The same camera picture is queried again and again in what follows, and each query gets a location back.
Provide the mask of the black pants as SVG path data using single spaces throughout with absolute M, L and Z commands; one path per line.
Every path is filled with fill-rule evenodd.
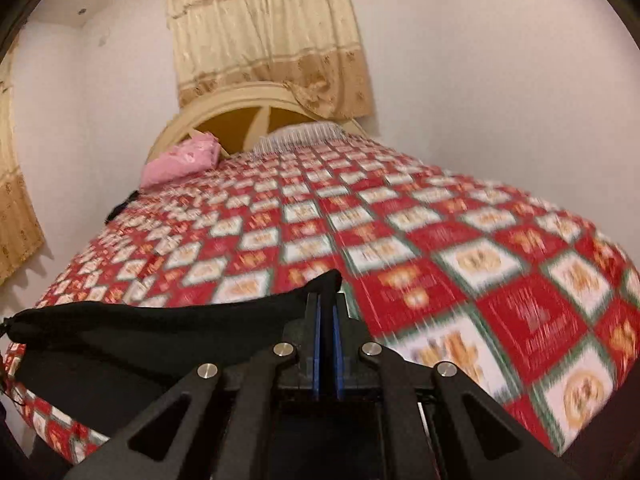
M 331 307 L 329 270 L 282 294 L 180 308 L 83 301 L 24 310 L 1 325 L 25 348 L 16 381 L 90 429 L 112 436 L 194 368 L 242 364 L 281 341 L 317 294 Z

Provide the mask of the beige side window curtain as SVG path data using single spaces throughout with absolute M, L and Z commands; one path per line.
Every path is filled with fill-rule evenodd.
M 1 283 L 6 282 L 44 243 L 14 144 L 13 59 L 14 48 L 1 62 Z

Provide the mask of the striped pillow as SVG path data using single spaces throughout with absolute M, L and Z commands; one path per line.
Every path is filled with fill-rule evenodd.
M 250 152 L 256 156 L 282 154 L 304 146 L 343 140 L 345 136 L 344 129 L 335 122 L 303 122 L 279 128 L 262 136 Z

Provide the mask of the cream wooden headboard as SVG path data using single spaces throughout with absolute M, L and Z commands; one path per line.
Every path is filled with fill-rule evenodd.
M 290 89 L 275 82 L 234 84 L 200 96 L 172 118 L 156 138 L 150 162 L 200 133 L 219 140 L 224 154 L 247 152 L 274 130 L 322 118 L 300 106 Z

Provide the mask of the beige curtain behind headboard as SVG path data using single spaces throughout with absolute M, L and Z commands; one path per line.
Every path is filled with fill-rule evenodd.
M 167 0 L 167 21 L 181 106 L 268 81 L 322 118 L 373 112 L 352 0 Z

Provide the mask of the red checkered teddy bedspread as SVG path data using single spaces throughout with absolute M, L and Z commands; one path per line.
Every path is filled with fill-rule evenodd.
M 143 185 L 40 302 L 226 304 L 329 270 L 377 340 L 453 362 L 582 474 L 638 452 L 631 258 L 555 204 L 361 136 Z

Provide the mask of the pink pillow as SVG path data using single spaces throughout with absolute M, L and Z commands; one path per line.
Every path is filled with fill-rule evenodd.
M 217 138 L 208 133 L 197 134 L 148 162 L 142 169 L 140 188 L 145 190 L 215 168 L 220 153 Z

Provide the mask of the black object at bed edge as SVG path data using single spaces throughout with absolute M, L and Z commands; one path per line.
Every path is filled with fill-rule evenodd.
M 116 205 L 105 218 L 104 224 L 107 226 L 114 219 L 116 219 L 129 206 L 130 203 L 134 202 L 139 197 L 139 195 L 140 192 L 138 190 L 135 190 L 126 198 L 126 200 Z

